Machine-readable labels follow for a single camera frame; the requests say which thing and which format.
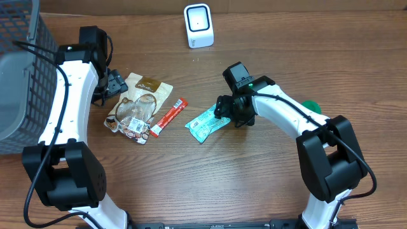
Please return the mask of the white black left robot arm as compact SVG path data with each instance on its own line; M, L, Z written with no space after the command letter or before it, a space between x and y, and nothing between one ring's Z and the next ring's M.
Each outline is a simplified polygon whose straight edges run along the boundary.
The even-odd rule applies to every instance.
M22 163L31 185L23 216L33 228L55 225L79 216L89 228L133 228L127 211L116 206L107 194L102 164L87 143L91 105L122 94L128 86L116 70L110 70L113 42L97 26L81 27L79 42L61 45L49 59L36 52L38 46L22 41L15 45L49 62L57 70L57 86L46 127L35 146L22 152ZM67 214L47 223L29 219L29 204L37 193L45 206Z

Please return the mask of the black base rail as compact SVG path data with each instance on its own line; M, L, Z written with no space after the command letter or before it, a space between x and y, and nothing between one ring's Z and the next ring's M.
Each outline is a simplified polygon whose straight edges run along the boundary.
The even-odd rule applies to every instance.
M307 228L298 219L271 219L269 222L240 222L240 223L193 223L193 224L164 224L164 223L132 223L132 229L299 229Z

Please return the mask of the green lid jar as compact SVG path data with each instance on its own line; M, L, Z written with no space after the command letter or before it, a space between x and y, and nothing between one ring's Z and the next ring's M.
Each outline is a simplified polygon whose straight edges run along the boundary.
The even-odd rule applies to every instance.
M322 114L321 107L315 101L304 101L301 105L317 114Z

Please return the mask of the red white stick packet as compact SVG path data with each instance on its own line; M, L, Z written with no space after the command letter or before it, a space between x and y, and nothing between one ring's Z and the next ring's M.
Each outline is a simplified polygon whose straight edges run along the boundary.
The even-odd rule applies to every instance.
M170 108L165 116L158 121L156 125L151 127L150 134L158 137L160 132L188 105L188 101L184 98L179 98L177 102Z

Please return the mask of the white barcode scanner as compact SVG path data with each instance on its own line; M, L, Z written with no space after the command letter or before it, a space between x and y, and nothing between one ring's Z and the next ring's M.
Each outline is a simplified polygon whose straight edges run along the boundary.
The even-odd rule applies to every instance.
M190 48L203 48L214 44L212 17L207 4L187 5L184 9L184 20Z

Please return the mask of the grey plastic mesh basket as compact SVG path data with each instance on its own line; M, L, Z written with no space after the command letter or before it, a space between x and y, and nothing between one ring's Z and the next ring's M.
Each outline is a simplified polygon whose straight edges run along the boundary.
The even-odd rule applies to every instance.
M40 14L39 1L1 1L1 154L37 144L55 95L57 70L20 49L25 41L49 59L58 48Z

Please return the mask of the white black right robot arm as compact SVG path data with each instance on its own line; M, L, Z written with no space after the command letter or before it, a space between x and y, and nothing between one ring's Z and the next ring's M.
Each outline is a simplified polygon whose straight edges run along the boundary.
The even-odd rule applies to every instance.
M357 228L354 219L340 219L345 201L360 180L372 175L354 129L344 116L329 118L290 98L267 76L253 78L241 62L223 71L232 94L217 98L214 115L230 118L235 127L252 126L255 117L274 123L296 141L300 171L310 192L305 210L296 219L273 219L270 228Z

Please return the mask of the teal orange cracker packet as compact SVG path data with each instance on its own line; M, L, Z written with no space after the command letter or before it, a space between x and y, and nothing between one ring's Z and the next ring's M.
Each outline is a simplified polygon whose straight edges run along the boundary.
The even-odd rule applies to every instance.
M216 105L214 104L208 110L185 125L185 127L190 131L191 135L199 143L203 143L213 132L223 128L225 125L231 122L229 118L216 118L214 116L215 108Z

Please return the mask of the beige brown snack pouch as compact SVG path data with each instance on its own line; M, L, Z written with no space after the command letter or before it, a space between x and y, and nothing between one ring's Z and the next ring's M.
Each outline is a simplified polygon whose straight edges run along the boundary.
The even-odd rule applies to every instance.
M155 114L171 94L173 86L136 73L130 73L125 83L128 90L120 95L104 125L138 144L146 144Z

